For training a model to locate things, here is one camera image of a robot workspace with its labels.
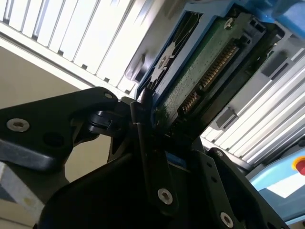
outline emergency stop button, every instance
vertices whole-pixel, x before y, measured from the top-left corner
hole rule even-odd
[[[299,157],[294,160],[292,168],[296,169],[300,174],[305,176],[305,156]]]
[[[299,171],[300,174],[305,176],[305,160],[299,161],[295,165],[296,169]]]

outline red button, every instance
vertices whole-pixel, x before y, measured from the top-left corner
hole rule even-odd
[[[305,160],[299,161],[295,167],[299,171],[300,174],[305,176]]]

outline screw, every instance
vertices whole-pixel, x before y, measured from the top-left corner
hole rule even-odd
[[[161,68],[163,66],[164,62],[166,61],[166,58],[167,58],[166,56],[163,57],[163,59],[161,60],[159,66],[158,66],[158,68]]]
[[[165,188],[161,188],[158,190],[158,197],[166,205],[170,205],[173,203],[172,194]]]
[[[221,218],[221,221],[222,221],[228,228],[233,228],[233,227],[234,227],[233,220],[231,219],[231,217],[230,217],[227,213],[225,213],[225,212],[220,213],[220,218]]]
[[[108,94],[108,93],[105,93],[104,96],[106,96],[106,98],[108,98],[108,99],[112,99],[113,98],[113,96],[111,94]]]
[[[224,29],[229,30],[233,27],[234,24],[234,19],[233,18],[229,18],[226,23],[224,24]]]
[[[219,150],[217,150],[216,153],[217,153],[218,156],[223,156],[223,153],[220,152]]]
[[[14,132],[25,132],[29,129],[30,124],[21,118],[13,118],[6,123],[6,127]]]

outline green circuit board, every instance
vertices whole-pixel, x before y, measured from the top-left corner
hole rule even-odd
[[[156,120],[158,120],[159,126],[169,128],[168,123],[172,123],[171,120],[177,116],[178,109],[198,86],[211,65],[232,40],[241,38],[243,28],[250,18],[249,14],[240,14],[230,29],[225,28],[227,19],[218,18],[214,21],[168,94],[159,104],[156,110]]]

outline circuit board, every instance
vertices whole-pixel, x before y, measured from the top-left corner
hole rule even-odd
[[[159,104],[156,119],[160,126],[168,128],[178,116],[179,110],[188,113],[196,100],[204,96],[224,67],[238,54],[237,41],[243,37],[250,18],[250,14],[241,13],[229,27],[226,25],[227,19],[218,18],[214,21]]]

